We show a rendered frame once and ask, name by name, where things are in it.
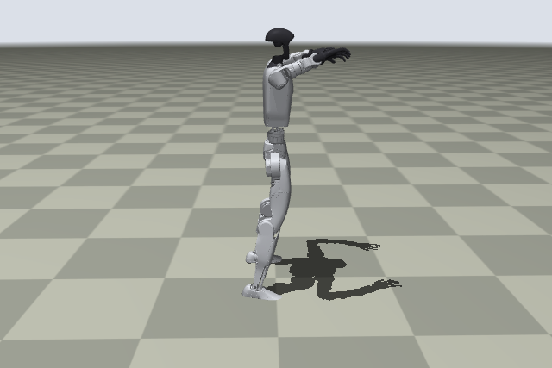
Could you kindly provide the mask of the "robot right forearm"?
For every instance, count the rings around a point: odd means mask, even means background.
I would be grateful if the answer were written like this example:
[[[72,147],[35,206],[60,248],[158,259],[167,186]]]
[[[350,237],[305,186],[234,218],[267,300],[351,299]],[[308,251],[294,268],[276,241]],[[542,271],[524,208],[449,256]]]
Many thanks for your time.
[[[310,57],[308,58],[302,58],[292,64],[288,64],[288,65],[285,65],[283,67],[280,67],[279,69],[273,71],[269,76],[271,76],[272,74],[276,73],[276,72],[279,72],[281,70],[284,70],[285,72],[285,75],[289,78],[289,79],[294,79],[296,76],[300,75],[300,74],[303,74],[311,69],[316,69],[318,68],[322,61],[321,62],[315,62],[313,60],[313,56],[316,55],[317,53],[313,53]]]

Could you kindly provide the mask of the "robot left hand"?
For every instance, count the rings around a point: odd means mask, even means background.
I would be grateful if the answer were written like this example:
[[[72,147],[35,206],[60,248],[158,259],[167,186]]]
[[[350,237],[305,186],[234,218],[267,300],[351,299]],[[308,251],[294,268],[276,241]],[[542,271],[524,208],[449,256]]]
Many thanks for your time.
[[[308,58],[308,57],[310,57],[313,53],[319,53],[319,52],[320,52],[320,53],[324,53],[324,52],[329,51],[329,50],[331,50],[331,49],[334,49],[334,48],[333,48],[333,47],[327,47],[327,48],[318,48],[318,49],[316,49],[316,50],[310,49],[309,52],[308,52],[307,54],[304,54],[304,55],[302,56],[302,58]],[[338,57],[337,57],[337,58],[338,58]],[[333,58],[333,59],[336,59],[336,58]]]

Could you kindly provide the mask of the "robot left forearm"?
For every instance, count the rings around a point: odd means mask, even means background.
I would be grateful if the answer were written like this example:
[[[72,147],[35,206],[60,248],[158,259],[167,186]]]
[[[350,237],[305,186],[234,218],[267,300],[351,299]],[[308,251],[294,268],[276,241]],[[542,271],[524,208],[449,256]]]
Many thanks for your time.
[[[302,56],[304,54],[307,54],[308,52],[309,52],[309,50],[304,50],[303,52],[296,52],[296,53],[289,54],[289,59],[288,60],[283,59],[283,66],[288,65],[288,64],[292,64],[292,63],[302,59]],[[272,60],[269,60],[268,64],[270,64],[271,61]]]

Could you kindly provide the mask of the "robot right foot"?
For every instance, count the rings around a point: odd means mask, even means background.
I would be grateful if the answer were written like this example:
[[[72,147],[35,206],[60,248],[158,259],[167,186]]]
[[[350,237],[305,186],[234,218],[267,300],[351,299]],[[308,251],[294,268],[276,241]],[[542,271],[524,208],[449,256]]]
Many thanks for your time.
[[[244,287],[243,291],[242,291],[242,295],[245,296],[245,297],[258,298],[258,299],[262,299],[262,300],[279,300],[279,299],[282,298],[281,295],[278,295],[278,294],[270,291],[265,286],[262,286],[262,287],[263,287],[262,290],[258,291],[258,289],[257,290],[253,289],[252,284],[247,284]],[[256,286],[255,286],[255,288],[256,288]]]

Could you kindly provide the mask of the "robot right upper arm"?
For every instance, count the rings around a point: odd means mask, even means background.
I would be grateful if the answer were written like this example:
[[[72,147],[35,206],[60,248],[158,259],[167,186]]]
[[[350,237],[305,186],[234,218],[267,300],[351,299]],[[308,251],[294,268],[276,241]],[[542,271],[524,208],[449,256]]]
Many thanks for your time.
[[[283,70],[276,72],[268,77],[268,82],[271,86],[274,86],[277,90],[281,90],[289,81],[289,78],[285,75]]]

